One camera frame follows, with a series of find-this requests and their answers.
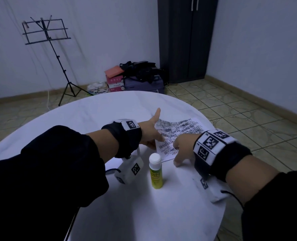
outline orange book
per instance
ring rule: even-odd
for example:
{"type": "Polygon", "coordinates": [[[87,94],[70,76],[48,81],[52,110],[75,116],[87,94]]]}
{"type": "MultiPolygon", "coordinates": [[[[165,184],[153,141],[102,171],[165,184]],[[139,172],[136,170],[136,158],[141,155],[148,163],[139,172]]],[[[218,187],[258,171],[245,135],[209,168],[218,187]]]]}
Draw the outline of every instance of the orange book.
{"type": "Polygon", "coordinates": [[[124,72],[119,66],[112,67],[105,71],[107,77],[112,78],[124,72]]]}

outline glue stick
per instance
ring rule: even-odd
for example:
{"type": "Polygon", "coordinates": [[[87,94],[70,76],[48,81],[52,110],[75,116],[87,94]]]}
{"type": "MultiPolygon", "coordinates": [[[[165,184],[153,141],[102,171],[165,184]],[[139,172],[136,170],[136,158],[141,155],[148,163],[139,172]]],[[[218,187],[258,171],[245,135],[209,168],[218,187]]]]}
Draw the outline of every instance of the glue stick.
{"type": "Polygon", "coordinates": [[[149,168],[153,188],[160,189],[163,186],[162,159],[158,153],[153,153],[150,155],[149,168]]]}

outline black cord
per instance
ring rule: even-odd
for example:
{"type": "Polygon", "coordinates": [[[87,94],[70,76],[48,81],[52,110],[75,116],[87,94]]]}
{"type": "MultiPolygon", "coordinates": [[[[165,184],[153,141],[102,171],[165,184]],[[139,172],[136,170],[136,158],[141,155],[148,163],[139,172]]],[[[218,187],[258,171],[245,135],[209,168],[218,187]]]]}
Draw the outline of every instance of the black cord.
{"type": "Polygon", "coordinates": [[[108,172],[112,171],[112,170],[115,170],[115,171],[118,171],[120,173],[120,170],[118,168],[112,168],[112,169],[108,169],[105,171],[105,174],[107,174],[108,172]]]}
{"type": "Polygon", "coordinates": [[[223,193],[223,194],[231,194],[239,202],[239,204],[241,205],[242,209],[244,210],[241,201],[233,193],[231,193],[229,191],[226,191],[226,190],[221,190],[221,193],[223,193]]]}
{"type": "Polygon", "coordinates": [[[74,225],[74,222],[75,222],[75,220],[76,220],[76,216],[77,216],[77,214],[78,214],[79,209],[80,209],[80,207],[77,208],[77,211],[76,211],[76,213],[75,213],[75,215],[74,215],[73,221],[72,221],[71,224],[70,224],[70,227],[69,227],[69,230],[68,230],[68,233],[67,233],[67,236],[66,236],[66,241],[67,241],[68,238],[69,238],[71,229],[73,228],[73,225],[74,225]]]}

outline dark wardrobe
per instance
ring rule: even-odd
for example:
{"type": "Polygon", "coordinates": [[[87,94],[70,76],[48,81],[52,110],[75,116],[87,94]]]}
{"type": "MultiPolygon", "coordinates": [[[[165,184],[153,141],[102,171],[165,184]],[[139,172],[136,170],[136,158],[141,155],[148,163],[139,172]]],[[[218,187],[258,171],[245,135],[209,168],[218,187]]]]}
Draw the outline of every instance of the dark wardrobe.
{"type": "Polygon", "coordinates": [[[157,0],[160,67],[169,83],[206,73],[218,0],[157,0]]]}

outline black sleeve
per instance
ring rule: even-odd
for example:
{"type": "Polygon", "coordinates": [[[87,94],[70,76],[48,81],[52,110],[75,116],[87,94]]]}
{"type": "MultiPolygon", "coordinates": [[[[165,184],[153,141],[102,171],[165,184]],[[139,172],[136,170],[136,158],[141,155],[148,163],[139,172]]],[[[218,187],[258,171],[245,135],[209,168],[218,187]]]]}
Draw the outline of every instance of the black sleeve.
{"type": "Polygon", "coordinates": [[[243,240],[297,240],[297,172],[279,173],[245,204],[243,240]]]}
{"type": "Polygon", "coordinates": [[[88,206],[108,187],[94,141],[55,126],[19,155],[0,161],[0,227],[20,237],[63,240],[76,208],[88,206]]]}

